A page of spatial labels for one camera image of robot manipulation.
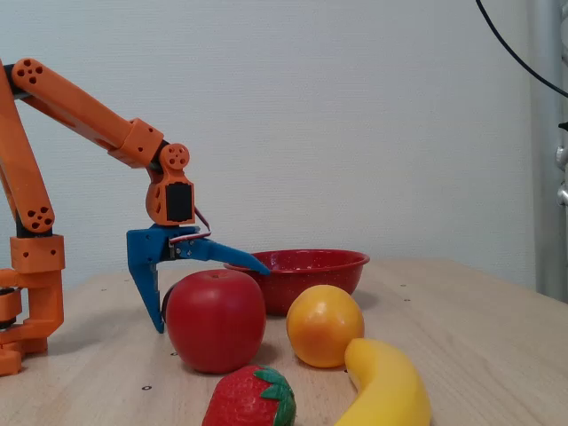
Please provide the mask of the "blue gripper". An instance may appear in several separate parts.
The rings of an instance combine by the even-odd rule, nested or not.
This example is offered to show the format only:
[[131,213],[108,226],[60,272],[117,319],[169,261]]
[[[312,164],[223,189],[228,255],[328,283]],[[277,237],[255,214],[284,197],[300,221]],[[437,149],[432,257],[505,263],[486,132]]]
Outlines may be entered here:
[[161,314],[156,264],[178,259],[216,261],[237,265],[268,275],[270,270],[253,255],[209,239],[209,232],[189,226],[152,225],[126,233],[129,271],[155,330],[162,334],[165,324]]

